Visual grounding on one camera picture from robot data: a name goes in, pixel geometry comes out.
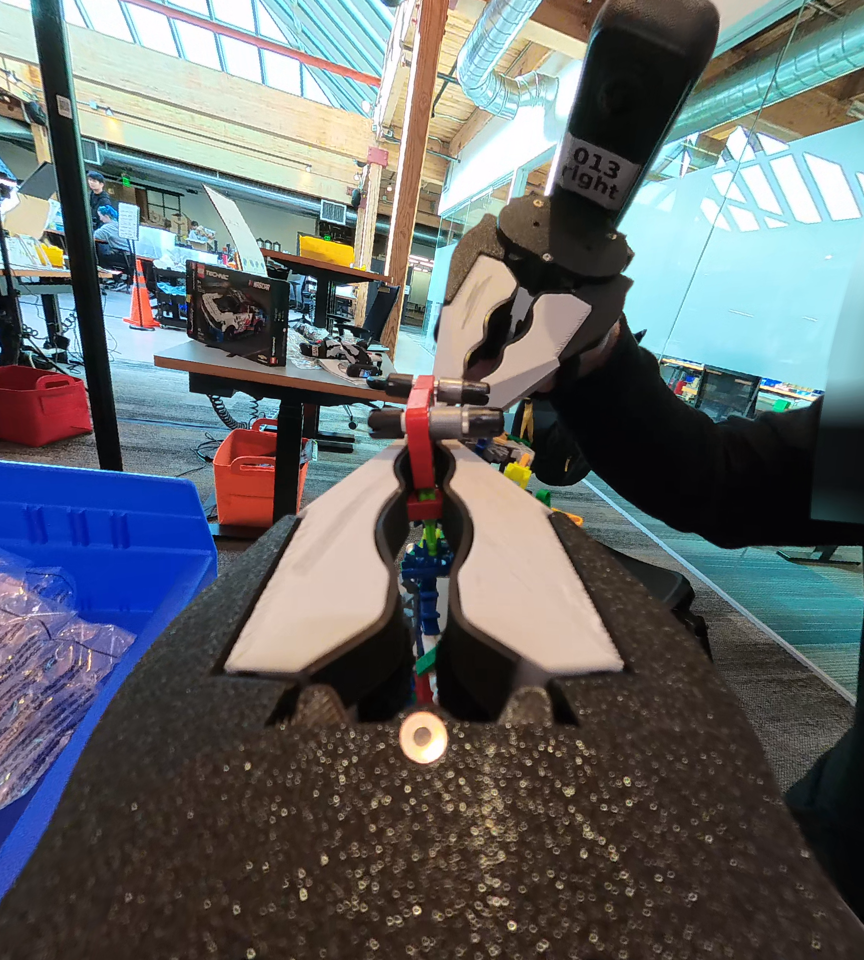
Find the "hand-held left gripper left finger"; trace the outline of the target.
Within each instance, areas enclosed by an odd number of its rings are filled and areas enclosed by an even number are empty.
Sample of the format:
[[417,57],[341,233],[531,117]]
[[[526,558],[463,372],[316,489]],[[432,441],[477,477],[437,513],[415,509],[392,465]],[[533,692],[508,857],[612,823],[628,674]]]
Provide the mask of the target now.
[[410,530],[405,454],[393,442],[301,512],[225,673],[328,685],[364,722],[405,709],[414,670],[396,564]]

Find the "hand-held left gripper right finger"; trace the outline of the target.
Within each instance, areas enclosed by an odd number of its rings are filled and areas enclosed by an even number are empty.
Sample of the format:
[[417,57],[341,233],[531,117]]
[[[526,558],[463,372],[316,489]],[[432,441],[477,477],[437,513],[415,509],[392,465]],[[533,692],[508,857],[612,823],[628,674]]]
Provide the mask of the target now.
[[456,440],[439,447],[454,551],[439,641],[439,704],[499,720],[513,693],[620,674],[625,664],[569,556],[582,534]]

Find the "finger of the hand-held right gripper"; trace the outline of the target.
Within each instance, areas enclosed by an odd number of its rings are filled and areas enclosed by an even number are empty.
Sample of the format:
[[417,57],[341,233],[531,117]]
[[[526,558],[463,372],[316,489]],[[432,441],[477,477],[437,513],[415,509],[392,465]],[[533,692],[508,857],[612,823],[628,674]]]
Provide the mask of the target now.
[[469,378],[470,357],[486,342],[495,312],[501,317],[513,305],[517,287],[513,273],[503,261],[487,256],[476,258],[458,292],[441,310],[436,378]]
[[591,312],[591,304],[570,294],[543,294],[534,300],[527,330],[503,346],[497,367],[486,376],[486,405],[506,410],[552,376]]

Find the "green connector toy assembly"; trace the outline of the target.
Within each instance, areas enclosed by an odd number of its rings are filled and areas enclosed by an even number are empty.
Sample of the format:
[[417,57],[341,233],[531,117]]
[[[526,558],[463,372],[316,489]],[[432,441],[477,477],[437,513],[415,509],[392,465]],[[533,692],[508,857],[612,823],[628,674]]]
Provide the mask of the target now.
[[[459,684],[455,666],[449,662],[447,653],[441,653],[438,648],[443,636],[438,587],[439,582],[452,573],[455,552],[441,525],[445,499],[442,470],[436,466],[436,444],[441,440],[458,440],[470,448],[471,441],[478,438],[508,434],[503,412],[486,405],[489,387],[483,380],[399,373],[370,378],[368,386],[405,401],[402,411],[372,412],[368,423],[374,437],[406,441],[411,473],[407,516],[412,525],[422,528],[419,541],[406,547],[400,565],[402,585],[412,597],[416,698],[424,704],[432,702],[429,675],[436,673],[439,702],[444,703],[450,714],[475,721],[493,719],[494,713],[488,713]],[[535,474],[534,425],[527,420],[523,432],[510,436],[528,443],[534,450]]]

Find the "person's right forearm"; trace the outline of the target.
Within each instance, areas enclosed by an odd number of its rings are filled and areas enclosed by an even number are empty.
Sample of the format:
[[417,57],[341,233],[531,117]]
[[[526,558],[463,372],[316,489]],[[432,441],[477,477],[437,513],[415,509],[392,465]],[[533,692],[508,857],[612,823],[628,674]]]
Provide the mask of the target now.
[[543,381],[591,470],[638,509],[722,548],[864,546],[811,515],[822,401],[719,422],[676,397],[622,319]]

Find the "black white toy car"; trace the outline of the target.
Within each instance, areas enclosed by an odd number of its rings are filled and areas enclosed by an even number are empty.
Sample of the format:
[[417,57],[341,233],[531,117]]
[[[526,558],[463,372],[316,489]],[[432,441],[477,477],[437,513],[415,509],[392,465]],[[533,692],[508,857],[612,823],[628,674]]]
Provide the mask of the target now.
[[324,338],[317,342],[303,341],[298,348],[303,356],[315,359],[337,377],[362,380],[382,376],[381,359],[359,342]]

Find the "yellow plastic bin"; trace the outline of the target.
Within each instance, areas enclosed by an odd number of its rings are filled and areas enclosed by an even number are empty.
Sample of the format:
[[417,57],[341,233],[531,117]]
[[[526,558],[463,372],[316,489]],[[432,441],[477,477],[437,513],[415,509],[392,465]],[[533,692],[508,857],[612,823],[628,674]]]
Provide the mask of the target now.
[[310,234],[299,235],[298,255],[342,268],[351,268],[355,264],[353,246]]

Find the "small blue plastic bin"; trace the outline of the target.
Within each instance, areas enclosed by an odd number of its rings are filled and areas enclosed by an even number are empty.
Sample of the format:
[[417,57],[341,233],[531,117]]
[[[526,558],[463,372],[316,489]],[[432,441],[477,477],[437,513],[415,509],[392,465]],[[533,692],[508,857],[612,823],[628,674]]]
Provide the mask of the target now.
[[135,640],[51,769],[0,812],[0,901],[54,816],[103,712],[163,630],[218,574],[189,479],[0,461],[0,548],[70,575],[78,611]]

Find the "black printed cardboard box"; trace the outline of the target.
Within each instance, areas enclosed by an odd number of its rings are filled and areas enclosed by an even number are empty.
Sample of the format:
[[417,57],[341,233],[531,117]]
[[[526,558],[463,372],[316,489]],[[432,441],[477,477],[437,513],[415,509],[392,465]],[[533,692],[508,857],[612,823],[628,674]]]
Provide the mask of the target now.
[[186,264],[187,335],[268,367],[287,364],[289,283],[198,261]]

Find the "white foam board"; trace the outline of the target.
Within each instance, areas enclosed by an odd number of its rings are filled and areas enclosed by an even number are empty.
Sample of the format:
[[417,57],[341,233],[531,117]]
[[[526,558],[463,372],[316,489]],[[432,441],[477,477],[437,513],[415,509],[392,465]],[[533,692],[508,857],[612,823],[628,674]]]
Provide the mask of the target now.
[[265,257],[236,202],[206,184],[203,186],[229,232],[241,265],[239,269],[265,278],[268,275]]

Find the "clear plastic bag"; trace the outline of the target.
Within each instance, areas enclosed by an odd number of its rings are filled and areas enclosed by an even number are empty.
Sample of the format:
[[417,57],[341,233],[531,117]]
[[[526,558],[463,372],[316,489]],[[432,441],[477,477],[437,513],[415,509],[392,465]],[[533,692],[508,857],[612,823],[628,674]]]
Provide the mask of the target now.
[[50,770],[135,639],[84,618],[63,568],[0,550],[0,812]]

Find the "orange traffic cone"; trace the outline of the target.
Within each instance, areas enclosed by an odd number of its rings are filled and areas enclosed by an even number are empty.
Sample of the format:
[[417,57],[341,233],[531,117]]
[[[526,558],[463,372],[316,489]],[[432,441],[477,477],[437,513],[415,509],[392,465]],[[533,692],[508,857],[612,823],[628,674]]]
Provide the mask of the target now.
[[139,331],[159,330],[161,328],[160,322],[154,315],[142,260],[140,258],[137,258],[135,261],[129,313],[124,318],[124,323],[132,330]]

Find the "red plastic crate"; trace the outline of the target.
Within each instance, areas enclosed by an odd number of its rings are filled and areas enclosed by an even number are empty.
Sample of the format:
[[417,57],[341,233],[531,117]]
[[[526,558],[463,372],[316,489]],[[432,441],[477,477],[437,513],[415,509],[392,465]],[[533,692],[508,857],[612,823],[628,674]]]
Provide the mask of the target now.
[[0,366],[0,440],[41,448],[92,431],[82,380],[30,366]]

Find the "black pole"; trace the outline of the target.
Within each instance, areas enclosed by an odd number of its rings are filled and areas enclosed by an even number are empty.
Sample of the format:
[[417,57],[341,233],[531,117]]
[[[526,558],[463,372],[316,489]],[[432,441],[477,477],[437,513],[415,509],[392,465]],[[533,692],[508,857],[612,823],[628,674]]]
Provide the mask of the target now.
[[121,472],[124,460],[63,7],[60,1],[32,1],[30,9],[99,464],[102,470]]

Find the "wooden support post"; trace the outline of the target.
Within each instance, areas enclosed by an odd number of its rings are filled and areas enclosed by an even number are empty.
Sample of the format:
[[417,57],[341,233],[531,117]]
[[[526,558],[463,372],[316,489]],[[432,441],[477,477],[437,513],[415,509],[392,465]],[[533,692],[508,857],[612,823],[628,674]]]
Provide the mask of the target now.
[[386,254],[390,285],[399,288],[381,339],[382,344],[389,349],[390,358],[395,356],[405,301],[405,282],[448,10],[446,1],[422,1],[418,4],[418,22],[414,32],[412,66],[405,99],[402,142]]

